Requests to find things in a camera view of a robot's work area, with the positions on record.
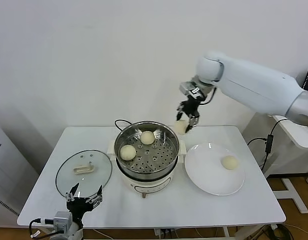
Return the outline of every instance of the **wooden floor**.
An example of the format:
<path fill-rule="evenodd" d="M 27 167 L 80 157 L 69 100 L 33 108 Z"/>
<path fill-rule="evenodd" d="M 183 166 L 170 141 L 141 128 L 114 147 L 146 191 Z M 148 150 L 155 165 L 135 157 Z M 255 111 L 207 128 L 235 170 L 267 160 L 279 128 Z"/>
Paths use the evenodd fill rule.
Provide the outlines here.
<path fill-rule="evenodd" d="M 303 199 L 305 205 L 308 208 L 308 184 L 304 177 L 293 177 L 290 178 L 294 187 L 298 191 L 299 195 Z M 270 186 L 273 190 L 285 190 L 282 181 L 279 178 L 271 178 L 268 180 Z M 301 214 L 297 207 L 295 206 L 293 200 L 283 199 L 279 200 L 279 203 L 286 215 L 286 224 L 298 226 L 308 232 L 308 214 Z M 308 240 L 308 234 L 294 227 L 289 227 L 295 240 Z M 102 229 L 102 233 L 111 236 L 114 239 L 158 239 L 154 235 L 153 229 Z M 223 230 L 221 228 L 198 228 L 199 233 L 206 238 L 223 237 Z M 231 236 L 234 235 L 236 231 L 235 227 L 229 228 L 229 233 Z M 183 228 L 177 230 L 177 235 L 180 238 L 199 238 L 200 236 L 195 231 L 194 228 Z M 84 230 L 85 239 L 106 239 L 106 237 L 101 234 L 91 230 Z M 172 238 L 177 238 L 174 232 L 172 232 Z M 30 240 L 28 229 L 22 228 L 0 228 L 0 240 Z M 258 238 L 259 240 L 267 240 L 265 235 Z"/>

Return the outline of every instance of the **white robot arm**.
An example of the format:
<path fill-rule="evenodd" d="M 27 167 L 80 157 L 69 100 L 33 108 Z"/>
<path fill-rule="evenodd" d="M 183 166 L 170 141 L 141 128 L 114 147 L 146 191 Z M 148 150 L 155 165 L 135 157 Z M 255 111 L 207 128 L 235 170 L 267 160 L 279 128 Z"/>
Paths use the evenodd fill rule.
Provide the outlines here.
<path fill-rule="evenodd" d="M 176 120 L 183 113 L 189 117 L 186 131 L 197 125 L 198 106 L 209 103 L 216 88 L 256 112 L 285 116 L 308 126 L 308 91 L 303 90 L 293 77 L 249 61 L 210 52 L 199 59 L 196 76 L 180 84 L 180 90 L 188 99 L 179 105 Z M 211 99 L 204 103 L 212 89 Z"/>

